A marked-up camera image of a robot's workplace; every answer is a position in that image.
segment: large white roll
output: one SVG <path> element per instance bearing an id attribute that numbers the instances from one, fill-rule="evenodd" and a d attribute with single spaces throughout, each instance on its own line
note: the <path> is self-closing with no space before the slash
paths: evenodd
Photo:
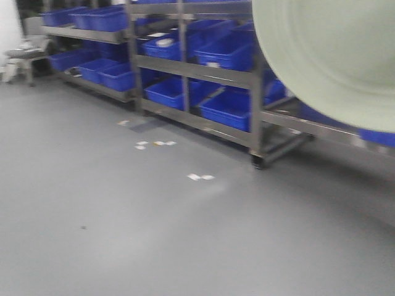
<path id="1" fill-rule="evenodd" d="M 301 100 L 395 132 L 395 0 L 252 0 L 260 46 Z"/>

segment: caster wheel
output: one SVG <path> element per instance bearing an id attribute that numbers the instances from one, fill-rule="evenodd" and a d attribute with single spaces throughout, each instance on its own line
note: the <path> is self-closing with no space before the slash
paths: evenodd
<path id="1" fill-rule="evenodd" d="M 267 165 L 265 159 L 262 157 L 253 155 L 251 160 L 252 160 L 252 165 L 257 170 L 262 171 L 263 169 L 268 168 L 268 165 Z"/>

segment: shelf post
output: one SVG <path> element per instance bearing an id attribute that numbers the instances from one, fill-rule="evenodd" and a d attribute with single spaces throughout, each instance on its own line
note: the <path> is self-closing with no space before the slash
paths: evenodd
<path id="1" fill-rule="evenodd" d="M 132 17 L 133 5 L 131 1 L 126 1 L 126 10 L 129 19 L 129 27 L 128 27 L 128 48 L 129 48 L 129 60 L 131 63 L 131 69 L 135 73 L 135 108 L 139 113 L 143 112 L 143 81 L 141 79 L 141 70 L 137 65 L 137 55 L 138 55 L 138 47 L 137 47 L 137 35 L 136 35 L 136 22 Z"/>
<path id="2" fill-rule="evenodd" d="M 251 146 L 250 154 L 254 157 L 262 157 L 262 138 L 264 130 L 260 113 L 262 111 L 262 99 L 264 97 L 264 55 L 256 43 L 255 67 L 253 71 L 251 94 Z"/>
<path id="3" fill-rule="evenodd" d="M 178 13 L 178 33 L 180 35 L 181 43 L 181 61 L 187 63 L 188 61 L 188 39 L 186 37 L 188 26 L 184 20 L 184 0 L 177 0 Z M 189 78 L 182 76 L 183 92 L 184 92 L 184 111 L 190 113 L 189 106 Z"/>
<path id="4" fill-rule="evenodd" d="M 51 4 L 52 4 L 51 0 L 44 0 L 43 4 L 44 4 L 44 12 L 48 12 L 51 10 Z"/>
<path id="5" fill-rule="evenodd" d="M 99 8 L 99 0 L 92 0 L 91 4 L 92 4 L 92 8 Z"/>

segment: white lid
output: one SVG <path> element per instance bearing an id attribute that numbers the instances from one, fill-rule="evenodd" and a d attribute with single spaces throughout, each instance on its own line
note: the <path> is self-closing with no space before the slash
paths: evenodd
<path id="1" fill-rule="evenodd" d="M 174 39 L 172 39 L 172 38 L 165 38 L 165 39 L 156 41 L 156 45 L 158 45 L 159 47 L 169 47 L 173 43 L 174 43 Z"/>

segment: metal frame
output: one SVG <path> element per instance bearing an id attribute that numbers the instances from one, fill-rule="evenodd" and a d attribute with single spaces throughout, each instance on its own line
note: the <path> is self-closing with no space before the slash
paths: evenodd
<path id="1" fill-rule="evenodd" d="M 46 10 L 50 8 L 51 0 L 44 0 Z M 97 7 L 98 1 L 93 1 L 93 7 Z M 135 100 L 137 111 L 152 112 L 154 114 L 170 118 L 182 124 L 214 134 L 220 138 L 248 147 L 252 155 L 252 162 L 256 168 L 269 166 L 276 159 L 287 154 L 289 151 L 311 141 L 314 137 L 340 142 L 354 147 L 367 149 L 383 155 L 395 157 L 395 149 L 372 142 L 363 141 L 352 130 L 323 125 L 312 121 L 298 118 L 288 107 L 294 102 L 294 98 L 284 98 L 274 104 L 263 107 L 263 69 L 265 60 L 260 48 L 257 47 L 255 67 L 252 72 L 239 72 L 221 68 L 210 68 L 191 64 L 186 58 L 186 26 L 190 20 L 198 19 L 237 19 L 246 20 L 252 18 L 251 0 L 237 2 L 196 2 L 184 3 L 177 0 L 176 3 L 164 4 L 133 4 L 126 1 L 126 9 L 130 16 L 130 26 L 123 32 L 108 33 L 77 30 L 70 26 L 63 28 L 45 27 L 50 35 L 66 36 L 71 38 L 89 39 L 119 44 L 128 40 L 129 55 L 133 71 L 136 77 L 136 89 L 125 97 L 124 93 L 112 91 L 103 86 L 84 81 L 79 78 L 64 75 L 63 79 L 93 89 L 122 102 Z M 141 18 L 161 18 L 162 22 L 153 23 L 136 31 L 135 21 Z M 182 59 L 181 62 L 165 59 L 157 59 L 145 55 L 138 55 L 136 39 L 140 35 L 147 35 L 164 28 L 170 28 L 178 24 L 180 34 Z M 140 68 L 158 70 L 183 77 L 183 89 L 185 93 L 185 111 L 169 108 L 144 98 L 144 89 L 141 82 Z M 249 89 L 252 100 L 251 132 L 247 133 L 229 126 L 206 120 L 190 112 L 188 79 L 195 78 L 220 83 L 228 86 Z M 276 126 L 291 131 L 291 136 L 285 141 L 267 148 L 266 143 L 270 139 L 270 130 L 276 130 Z"/>
<path id="2" fill-rule="evenodd" d="M 79 77 L 74 77 L 72 75 L 65 74 L 64 72 L 56 72 L 56 75 L 66 82 L 77 84 L 83 88 L 90 89 L 98 94 L 103 94 L 122 103 L 129 103 L 135 100 L 136 90 L 134 89 L 125 92 L 115 91 L 101 84 L 93 83 Z"/>
<path id="3" fill-rule="evenodd" d="M 240 2 L 202 2 L 202 3 L 184 3 L 178 0 L 177 3 L 165 4 L 132 4 L 128 3 L 128 11 L 130 12 L 130 20 L 133 23 L 136 19 L 145 17 L 159 17 L 165 19 L 178 20 L 178 32 L 180 34 L 181 43 L 181 62 L 174 60 L 157 59 L 145 55 L 134 55 L 133 65 L 137 68 L 148 68 L 158 70 L 165 73 L 180 75 L 183 78 L 184 90 L 184 106 L 185 111 L 179 111 L 168 108 L 163 105 L 156 104 L 145 99 L 143 96 L 137 98 L 141 101 L 139 105 L 142 110 L 153 112 L 161 116 L 179 121 L 185 125 L 207 131 L 221 138 L 241 144 L 250 148 L 251 153 L 261 156 L 260 153 L 260 136 L 257 135 L 254 140 L 255 133 L 261 133 L 260 129 L 260 113 L 253 112 L 251 120 L 251 133 L 230 128 L 229 126 L 220 125 L 205 118 L 198 117 L 190 112 L 189 106 L 189 89 L 188 79 L 195 78 L 207 80 L 214 83 L 220 83 L 229 86 L 236 86 L 251 90 L 251 97 L 255 106 L 262 104 L 262 59 L 257 54 L 257 63 L 253 72 L 239 72 L 226 70 L 221 68 L 210 68 L 202 65 L 191 64 L 187 62 L 187 38 L 186 27 L 188 21 L 197 19 L 251 19 L 252 7 L 250 1 Z"/>

